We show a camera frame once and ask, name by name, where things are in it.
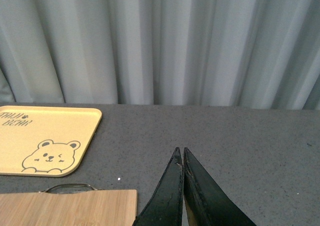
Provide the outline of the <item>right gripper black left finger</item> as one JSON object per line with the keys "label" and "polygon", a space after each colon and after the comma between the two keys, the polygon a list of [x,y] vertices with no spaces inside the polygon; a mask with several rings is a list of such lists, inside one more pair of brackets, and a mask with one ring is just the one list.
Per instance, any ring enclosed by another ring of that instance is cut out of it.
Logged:
{"label": "right gripper black left finger", "polygon": [[134,226],[180,226],[183,216],[184,168],[180,149],[172,157],[151,197]]}

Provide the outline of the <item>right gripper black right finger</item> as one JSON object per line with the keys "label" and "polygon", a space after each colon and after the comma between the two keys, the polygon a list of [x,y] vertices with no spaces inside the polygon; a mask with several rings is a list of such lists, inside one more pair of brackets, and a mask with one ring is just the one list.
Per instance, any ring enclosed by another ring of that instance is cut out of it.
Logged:
{"label": "right gripper black right finger", "polygon": [[184,149],[184,199],[190,226],[254,226],[192,152]]}

